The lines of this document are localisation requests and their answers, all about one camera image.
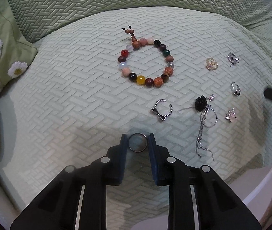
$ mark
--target metal ring band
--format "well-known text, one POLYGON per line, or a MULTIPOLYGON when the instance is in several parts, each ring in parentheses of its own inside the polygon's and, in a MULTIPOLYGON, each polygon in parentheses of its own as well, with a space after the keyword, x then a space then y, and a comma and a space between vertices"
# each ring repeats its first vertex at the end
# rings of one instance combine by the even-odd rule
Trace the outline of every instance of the metal ring band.
POLYGON ((204 124, 203 121, 202 121, 202 118, 201 118, 201 117, 202 117, 203 111, 202 111, 201 114, 200 114, 201 123, 203 123, 203 125, 204 125, 206 128, 211 128, 211 127, 215 126, 216 123, 217 123, 217 121, 218 121, 218 117, 217 117, 217 114, 216 114, 215 110, 212 109, 212 108, 210 108, 210 110, 212 110, 212 111, 214 112, 215 116, 216 116, 216 121, 215 121, 215 123, 214 123, 212 126, 207 126, 206 124, 204 124))
POLYGON ((142 134, 142 133, 134 133, 134 134, 130 135, 129 140, 128 140, 128 144, 129 144, 129 141, 130 141, 131 137, 134 136, 134 135, 140 135, 140 136, 142 136, 142 137, 145 138, 145 140, 146 140, 145 147, 144 147, 142 150, 140 150, 140 151, 133 150, 133 149, 130 147, 130 145, 129 145, 129 148, 131 149, 131 151, 136 152, 136 153, 143 152, 143 151, 147 148, 147 146, 148 146, 148 143, 149 143, 148 138, 147 138, 144 134, 142 134))

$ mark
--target wooden bead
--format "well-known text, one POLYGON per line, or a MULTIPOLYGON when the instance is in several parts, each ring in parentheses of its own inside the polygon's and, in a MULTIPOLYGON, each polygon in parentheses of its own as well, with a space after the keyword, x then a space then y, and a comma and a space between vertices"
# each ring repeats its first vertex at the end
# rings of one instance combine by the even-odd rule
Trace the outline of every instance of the wooden bead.
POLYGON ((145 85, 146 85, 147 87, 151 87, 152 85, 154 85, 154 80, 151 79, 151 78, 147 78, 147 79, 145 80, 145 85))
POLYGON ((139 41, 134 41, 132 43, 132 46, 134 47, 134 49, 139 49, 141 47, 141 43, 139 41))
POLYGON ((173 68, 172 67, 166 67, 165 68, 165 73, 171 76, 173 74, 173 68))
POLYGON ((167 82, 167 81, 169 80, 169 75, 166 74, 166 73, 163 73, 163 74, 161 75, 161 78, 163 79, 164 82, 167 82))
POLYGON ((118 61, 121 62, 125 62, 126 58, 124 56, 119 56, 118 61))
POLYGON ((161 87, 163 85, 163 79, 160 77, 157 77, 154 79, 154 84, 156 87, 161 87))
POLYGON ((173 62, 174 61, 174 59, 173 59, 173 57, 171 56, 171 55, 168 55, 167 57, 166 57, 166 62, 168 63, 168 62, 173 62))

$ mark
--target bead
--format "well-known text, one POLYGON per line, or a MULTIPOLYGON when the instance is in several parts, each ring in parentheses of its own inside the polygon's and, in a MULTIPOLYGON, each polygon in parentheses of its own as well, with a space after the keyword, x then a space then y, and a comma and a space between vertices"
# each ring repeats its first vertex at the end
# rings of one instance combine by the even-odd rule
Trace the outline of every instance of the bead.
POLYGON ((124 77, 127 77, 131 73, 131 70, 128 67, 122 69, 122 74, 124 77))
POLYGON ((124 49, 121 51, 121 55, 126 58, 127 56, 129 56, 129 52, 126 49, 124 49))
POLYGON ((134 49, 136 49, 136 50, 141 47, 141 43, 139 41, 134 41, 132 43, 132 45, 133 45, 134 49))
POLYGON ((146 38, 141 38, 140 40, 139 40, 139 42, 141 43, 141 45, 146 45, 147 44, 147 39, 146 38))
POLYGON ((154 85, 156 87, 161 87, 163 85, 163 79, 160 77, 157 77, 156 79, 154 79, 154 85))
POLYGON ((168 62, 173 62, 174 61, 174 59, 173 59, 173 57, 171 56, 171 55, 168 55, 167 57, 166 57, 166 62, 168 63, 168 62))
POLYGON ((123 57, 123 56, 119 56, 118 61, 119 61, 120 63, 121 63, 121 62, 125 62, 125 61, 126 61, 126 58, 123 57))
POLYGON ((173 74, 173 68, 172 67, 166 67, 165 68, 165 73, 171 76, 173 74))
POLYGON ((146 85, 147 87, 151 87, 152 85, 154 85, 154 80, 151 79, 151 78, 147 78, 147 79, 145 80, 145 85, 146 85))
POLYGON ((168 67, 174 68, 174 63, 173 62, 168 62, 168 67))
POLYGON ((154 39, 153 38, 149 38, 147 39, 147 42, 149 45, 152 45, 154 43, 154 39))
POLYGON ((126 67, 127 67, 126 62, 121 62, 121 63, 119 64, 119 69, 120 69, 120 70, 122 70, 123 68, 126 68, 126 67))
POLYGON ((160 41, 159 40, 155 40, 154 41, 154 46, 155 47, 159 47, 160 46, 160 41))
POLYGON ((135 82, 137 80, 137 74, 136 73, 130 73, 129 74, 129 80, 132 82, 135 82))
POLYGON ((167 82, 167 81, 169 80, 169 75, 166 74, 166 73, 163 73, 163 74, 161 75, 161 78, 163 79, 164 82, 167 82))
POLYGON ((170 51, 168 49, 163 51, 163 56, 167 57, 168 55, 170 55, 170 51))
POLYGON ((137 77, 137 84, 138 84, 138 85, 143 85, 144 83, 145 83, 145 77, 142 76, 142 75, 139 75, 139 76, 137 77))
POLYGON ((132 52, 132 51, 134 50, 134 47, 133 47, 132 45, 127 45, 127 46, 125 47, 125 49, 126 49, 127 51, 129 51, 129 53, 130 53, 130 52, 132 52))
POLYGON ((159 45, 159 50, 160 51, 164 51, 164 50, 166 50, 167 49, 167 46, 165 45, 165 44, 160 44, 159 45))

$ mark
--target orange textured bead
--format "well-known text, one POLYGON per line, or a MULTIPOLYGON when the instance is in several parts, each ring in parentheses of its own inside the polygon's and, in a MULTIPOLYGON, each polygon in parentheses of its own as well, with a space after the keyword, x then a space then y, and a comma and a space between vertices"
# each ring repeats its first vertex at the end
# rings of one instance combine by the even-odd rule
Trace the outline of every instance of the orange textured bead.
POLYGON ((165 73, 171 76, 173 74, 173 68, 172 67, 166 67, 165 68, 165 73))
POLYGON ((156 87, 161 87, 163 85, 163 79, 160 77, 157 77, 154 79, 154 85, 156 87))
POLYGON ((138 84, 138 85, 143 85, 144 83, 145 83, 145 77, 142 76, 142 75, 139 75, 139 76, 137 77, 137 84, 138 84))

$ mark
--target pillow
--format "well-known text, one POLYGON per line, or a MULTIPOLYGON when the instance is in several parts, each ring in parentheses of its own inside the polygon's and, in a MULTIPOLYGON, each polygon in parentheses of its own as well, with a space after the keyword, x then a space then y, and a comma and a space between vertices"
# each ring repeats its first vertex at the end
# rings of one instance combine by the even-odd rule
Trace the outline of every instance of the pillow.
POLYGON ((0 92, 32 63, 36 48, 20 33, 7 0, 0 0, 0 92))

